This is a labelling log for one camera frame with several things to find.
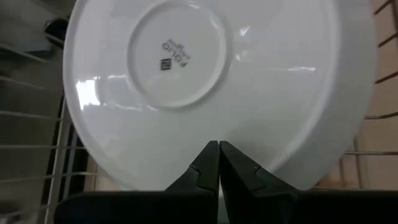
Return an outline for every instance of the printed logo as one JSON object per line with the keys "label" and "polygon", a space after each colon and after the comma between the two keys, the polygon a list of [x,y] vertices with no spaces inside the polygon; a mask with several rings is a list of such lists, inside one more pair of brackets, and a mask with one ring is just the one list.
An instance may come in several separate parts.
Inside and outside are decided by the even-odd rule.
{"label": "printed logo", "polygon": [[170,70],[172,68],[172,59],[167,58],[167,59],[162,59],[160,61],[160,70]]}
{"label": "printed logo", "polygon": [[191,56],[189,56],[189,54],[186,53],[184,45],[177,44],[172,39],[169,39],[168,41],[162,44],[162,48],[163,50],[170,52],[172,54],[172,59],[176,61],[180,65],[180,67],[183,68],[188,65]]}

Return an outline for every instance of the white plate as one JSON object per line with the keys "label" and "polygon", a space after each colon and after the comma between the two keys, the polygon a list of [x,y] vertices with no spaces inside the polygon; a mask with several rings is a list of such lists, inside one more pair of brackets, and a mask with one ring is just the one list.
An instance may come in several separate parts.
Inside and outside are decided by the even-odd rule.
{"label": "white plate", "polygon": [[130,189],[165,189],[226,140],[305,190],[351,143],[375,68],[368,1],[84,0],[64,84],[81,140]]}

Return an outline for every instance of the white ceramic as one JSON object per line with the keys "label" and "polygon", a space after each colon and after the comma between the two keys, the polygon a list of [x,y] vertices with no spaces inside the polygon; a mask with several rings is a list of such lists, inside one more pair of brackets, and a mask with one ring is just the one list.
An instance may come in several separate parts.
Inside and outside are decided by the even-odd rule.
{"label": "white ceramic", "polygon": [[226,140],[305,190],[351,143],[375,68],[368,1],[83,0],[64,84],[81,140],[130,189],[165,189]]}

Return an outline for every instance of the dish rack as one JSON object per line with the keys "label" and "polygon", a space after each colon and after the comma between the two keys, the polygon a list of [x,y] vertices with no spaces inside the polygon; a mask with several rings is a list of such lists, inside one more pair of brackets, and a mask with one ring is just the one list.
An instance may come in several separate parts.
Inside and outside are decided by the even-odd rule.
{"label": "dish rack", "polygon": [[[52,223],[55,207],[69,196],[118,190],[85,150],[63,95],[62,49],[73,4],[0,0],[0,223]],[[379,69],[369,115],[313,190],[398,189],[398,179],[384,172],[398,169],[398,104],[391,93],[398,89],[398,0],[371,4]]]}

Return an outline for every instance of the wire rack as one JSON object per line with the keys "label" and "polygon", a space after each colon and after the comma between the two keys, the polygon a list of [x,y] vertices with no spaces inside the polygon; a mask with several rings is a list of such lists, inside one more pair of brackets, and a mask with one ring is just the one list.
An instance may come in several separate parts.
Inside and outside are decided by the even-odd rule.
{"label": "wire rack", "polygon": [[[387,46],[398,51],[397,2],[372,2],[380,51]],[[118,189],[88,155],[73,127],[62,88],[63,39],[45,32],[49,21],[68,20],[74,0],[56,4],[0,0],[0,4],[8,7],[0,10],[0,222],[52,223],[55,207],[67,197],[82,191]],[[44,18],[38,19],[37,11]],[[385,23],[377,22],[378,17],[391,20],[392,28],[383,31],[380,26]],[[398,56],[379,57],[379,73],[382,70],[383,74],[379,74],[377,86],[398,79],[398,69],[387,74],[388,69],[383,70],[383,60],[398,64]],[[365,122],[388,122],[397,117],[398,111],[370,114]],[[314,189],[372,188],[365,158],[397,156],[398,150],[362,150],[361,133]]]}

